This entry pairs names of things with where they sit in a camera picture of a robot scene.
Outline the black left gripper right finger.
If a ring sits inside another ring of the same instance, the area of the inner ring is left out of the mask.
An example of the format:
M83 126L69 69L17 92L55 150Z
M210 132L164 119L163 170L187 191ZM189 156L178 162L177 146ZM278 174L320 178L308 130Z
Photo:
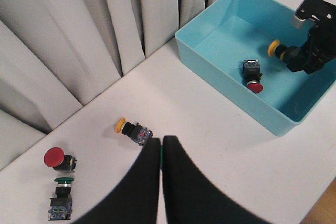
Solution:
M168 223L266 223L213 185L177 136L163 138L162 171Z

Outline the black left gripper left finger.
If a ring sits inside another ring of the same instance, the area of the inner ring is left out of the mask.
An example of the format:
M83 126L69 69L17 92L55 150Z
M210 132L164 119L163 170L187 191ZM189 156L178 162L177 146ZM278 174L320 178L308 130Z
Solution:
M75 223L156 223L160 163L160 140L147 140L117 186Z

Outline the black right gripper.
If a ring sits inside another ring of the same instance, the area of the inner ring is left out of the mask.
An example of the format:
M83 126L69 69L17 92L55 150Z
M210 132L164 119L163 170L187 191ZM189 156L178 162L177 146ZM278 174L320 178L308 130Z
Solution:
M316 23L309 29L307 41L289 47L287 68L292 72L312 74L335 58L335 19Z

